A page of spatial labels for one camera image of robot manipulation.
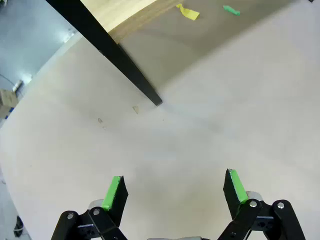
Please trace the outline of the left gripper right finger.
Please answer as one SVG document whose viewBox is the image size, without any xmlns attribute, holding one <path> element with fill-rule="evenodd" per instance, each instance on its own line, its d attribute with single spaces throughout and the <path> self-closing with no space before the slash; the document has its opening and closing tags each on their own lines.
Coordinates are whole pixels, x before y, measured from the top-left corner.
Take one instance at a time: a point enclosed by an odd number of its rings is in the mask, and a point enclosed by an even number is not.
<svg viewBox="0 0 320 240">
<path fill-rule="evenodd" d="M 223 192 L 232 221 L 217 240 L 248 240 L 252 232 L 263 232 L 267 240 L 306 240 L 291 203 L 265 203 L 259 193 L 245 190 L 236 170 L 226 170 Z"/>
</svg>

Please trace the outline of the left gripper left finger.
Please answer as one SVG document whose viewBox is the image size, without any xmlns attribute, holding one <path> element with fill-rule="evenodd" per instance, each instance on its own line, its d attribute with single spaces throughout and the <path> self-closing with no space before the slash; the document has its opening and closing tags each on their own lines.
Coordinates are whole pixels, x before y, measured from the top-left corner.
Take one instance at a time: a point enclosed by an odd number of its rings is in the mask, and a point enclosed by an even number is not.
<svg viewBox="0 0 320 240">
<path fill-rule="evenodd" d="M 60 215 L 51 240 L 128 240 L 120 230 L 128 195 L 124 177 L 114 176 L 102 203 Z"/>
</svg>

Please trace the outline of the yellow paper scrap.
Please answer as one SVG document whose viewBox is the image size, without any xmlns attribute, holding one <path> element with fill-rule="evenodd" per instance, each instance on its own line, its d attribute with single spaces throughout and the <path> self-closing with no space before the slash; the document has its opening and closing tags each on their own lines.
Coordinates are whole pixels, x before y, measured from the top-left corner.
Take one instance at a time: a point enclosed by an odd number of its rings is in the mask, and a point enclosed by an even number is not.
<svg viewBox="0 0 320 240">
<path fill-rule="evenodd" d="M 195 21 L 198 18 L 198 16 L 200 15 L 200 13 L 197 11 L 183 7 L 183 5 L 181 3 L 177 4 L 176 7 L 180 10 L 181 14 L 184 17 L 186 17 L 192 21 Z"/>
</svg>

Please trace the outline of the brown cardboard box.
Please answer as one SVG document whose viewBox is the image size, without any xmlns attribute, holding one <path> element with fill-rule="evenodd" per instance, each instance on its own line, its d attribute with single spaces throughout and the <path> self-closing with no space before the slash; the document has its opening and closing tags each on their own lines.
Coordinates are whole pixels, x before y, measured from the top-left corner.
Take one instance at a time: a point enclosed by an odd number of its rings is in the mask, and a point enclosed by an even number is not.
<svg viewBox="0 0 320 240">
<path fill-rule="evenodd" d="M 0 88 L 0 114 L 11 112 L 18 102 L 18 98 L 13 91 Z"/>
</svg>

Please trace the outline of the white power strip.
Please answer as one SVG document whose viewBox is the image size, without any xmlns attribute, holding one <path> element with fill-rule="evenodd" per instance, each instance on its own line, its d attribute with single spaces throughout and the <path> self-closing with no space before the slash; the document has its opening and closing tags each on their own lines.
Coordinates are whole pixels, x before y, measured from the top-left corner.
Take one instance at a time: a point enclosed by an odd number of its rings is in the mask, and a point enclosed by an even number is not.
<svg viewBox="0 0 320 240">
<path fill-rule="evenodd" d="M 12 87 L 12 91 L 13 92 L 17 92 L 22 86 L 23 86 L 24 82 L 22 80 L 18 80 Z"/>
</svg>

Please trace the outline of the green paper scrap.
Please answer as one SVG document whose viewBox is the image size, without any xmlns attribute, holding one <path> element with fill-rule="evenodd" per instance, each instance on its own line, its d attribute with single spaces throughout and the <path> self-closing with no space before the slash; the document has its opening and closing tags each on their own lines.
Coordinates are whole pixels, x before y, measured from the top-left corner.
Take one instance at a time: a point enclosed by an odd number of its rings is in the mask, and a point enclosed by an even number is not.
<svg viewBox="0 0 320 240">
<path fill-rule="evenodd" d="M 232 8 L 231 6 L 229 5 L 223 5 L 223 9 L 235 16 L 240 16 L 241 12 L 239 10 L 236 10 L 234 8 Z"/>
</svg>

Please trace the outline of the black frame wooden two-tier shelf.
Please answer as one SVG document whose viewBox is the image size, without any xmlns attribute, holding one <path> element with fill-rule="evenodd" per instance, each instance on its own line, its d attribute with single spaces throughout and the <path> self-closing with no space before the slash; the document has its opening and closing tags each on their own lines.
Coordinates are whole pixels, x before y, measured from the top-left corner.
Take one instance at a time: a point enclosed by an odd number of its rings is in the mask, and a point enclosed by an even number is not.
<svg viewBox="0 0 320 240">
<path fill-rule="evenodd" d="M 182 1 L 46 0 L 155 106 L 162 104 L 161 97 L 120 41 Z"/>
</svg>

